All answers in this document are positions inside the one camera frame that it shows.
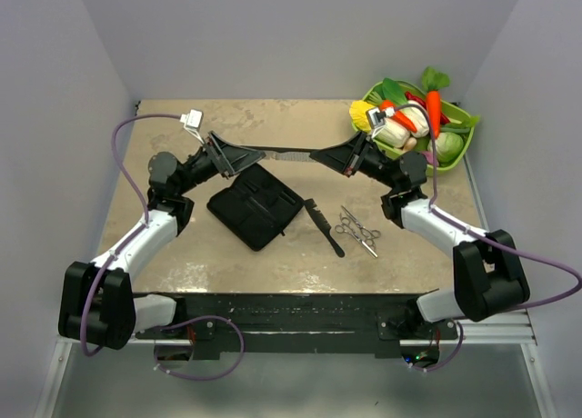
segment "green bowl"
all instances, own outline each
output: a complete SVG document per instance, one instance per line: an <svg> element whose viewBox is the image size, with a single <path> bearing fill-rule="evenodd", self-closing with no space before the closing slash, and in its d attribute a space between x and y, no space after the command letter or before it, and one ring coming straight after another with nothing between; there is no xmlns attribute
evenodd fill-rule
<svg viewBox="0 0 582 418"><path fill-rule="evenodd" d="M398 81L398 84L400 85L400 87L403 89L404 92L408 91L412 95L416 95L417 97L422 97L422 99L426 101L426 94L423 93L416 86L414 86L408 82L403 82L401 80ZM364 98L362 100L366 100L369 97L370 93L372 91L374 91L376 89L376 87L379 85L381 86L382 82L378 82L377 84L375 84L372 87L372 89L370 89L366 93L366 95L364 95ZM470 115L467 112L465 112L463 109L461 109L460 107L457 107L454 104L450 104L449 102L446 102L444 100L441 100L441 109L440 110L443 114L445 114L453 122L462 122L462 121L468 120L468 118L470 117ZM356 131L359 130L354 123L352 123L352 127ZM439 173L439 174L446 173L447 171L455 168L457 166L457 164L459 162L461 162L461 159L463 159L463 156L467 152L467 148L469 148L469 144L471 144L471 140L473 139L474 132L475 132L475 127L471 128L471 131L465 136L465 146L463 147L463 150L461 150L461 153L459 154L459 156L457 156L457 158L454 161L447 163L446 166L438 166L436 168L437 173ZM388 157L391 157L393 159L398 158L402 153L404 153L402 150L399 150L399 149L393 147L392 145L384 144L383 142L378 141L378 140L376 140L376 144L378 144L378 147L380 147L381 150L384 150L386 152L386 155ZM435 171L435 168L433 165L427 166L427 169L426 169L427 175L433 175L434 171Z"/></svg>

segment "red chili pepper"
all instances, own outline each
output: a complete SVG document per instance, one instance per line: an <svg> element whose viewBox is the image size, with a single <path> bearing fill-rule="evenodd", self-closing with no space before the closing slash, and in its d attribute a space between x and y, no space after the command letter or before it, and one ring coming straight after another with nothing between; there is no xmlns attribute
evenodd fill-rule
<svg viewBox="0 0 582 418"><path fill-rule="evenodd" d="M426 102L420 98L417 97L416 95L413 95L412 93L409 93L408 91L406 91L405 96L408 100L412 100L413 102L417 102L419 105L421 105L422 107L424 107L426 109ZM440 124L445 125L445 124L449 124L451 122L451 120L448 119L448 117L442 113L440 113Z"/></svg>

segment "gray wall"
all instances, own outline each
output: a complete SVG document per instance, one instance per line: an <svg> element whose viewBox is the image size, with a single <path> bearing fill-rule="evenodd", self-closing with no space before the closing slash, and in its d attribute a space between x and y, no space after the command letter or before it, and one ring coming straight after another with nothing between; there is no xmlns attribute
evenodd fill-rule
<svg viewBox="0 0 582 418"><path fill-rule="evenodd" d="M95 253L128 93L81 0L0 0L0 416L31 416L65 268Z"/></svg>
<svg viewBox="0 0 582 418"><path fill-rule="evenodd" d="M426 65L463 95L516 0L83 0L132 95L358 97Z"/></svg>
<svg viewBox="0 0 582 418"><path fill-rule="evenodd" d="M519 0L465 103L483 115L470 160L491 227L582 269L582 0ZM534 298L566 290L561 271L526 263ZM531 311L560 416L582 409L582 295Z"/></svg>

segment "robotic arm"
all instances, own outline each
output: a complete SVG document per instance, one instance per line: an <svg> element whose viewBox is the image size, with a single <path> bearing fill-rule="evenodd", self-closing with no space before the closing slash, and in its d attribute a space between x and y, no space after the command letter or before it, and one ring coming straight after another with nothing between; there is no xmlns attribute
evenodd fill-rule
<svg viewBox="0 0 582 418"><path fill-rule="evenodd" d="M197 118L194 128L199 126L201 116L197 111L190 113L190 118ZM202 146L185 162L179 162L168 152L150 160L147 220L142 216L119 243L90 263L74 262L66 270L58 325L61 335L79 339L89 288L97 271L107 262L99 293L91 302L87 321L89 343L120 349L132 333L187 319L184 300L159 294L134 298L131 283L189 223L194 202L184 197L186 192L214 175L239 174L265 157L262 151L229 144L212 132L204 140L197 130L195 133ZM359 171L391 188L381 197L386 219L420 234L453 259L454 289L438 290L399 305L388 320L397 337L409 337L419 326L447 318L481 321L529 298L518 257L492 249L432 213L434 206L420 189L426 182L426 159L421 154L408 152L390 159L366 134L359 133L343 144L312 151L310 157L347 177ZM442 211L441 214L461 228L468 228L451 215ZM141 227L145 228L127 243L127 236ZM471 230L515 247L504 231L487 233L473 227ZM113 261L109 260L111 254L115 255ZM493 265L492 271L488 272L485 264Z"/></svg>

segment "black comb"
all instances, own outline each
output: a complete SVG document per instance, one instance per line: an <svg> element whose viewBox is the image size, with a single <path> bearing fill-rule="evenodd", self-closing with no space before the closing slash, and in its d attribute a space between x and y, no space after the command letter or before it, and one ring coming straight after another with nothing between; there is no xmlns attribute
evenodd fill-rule
<svg viewBox="0 0 582 418"><path fill-rule="evenodd" d="M336 242L334 238L331 237L331 224L327 221L324 215L321 213L317 204L313 198L308 198L304 201L304 205L307 209L307 213L316 224L317 228L322 234L327 238L327 241L334 248L334 251L339 257L344 257L346 253L342 250L342 247Z"/></svg>

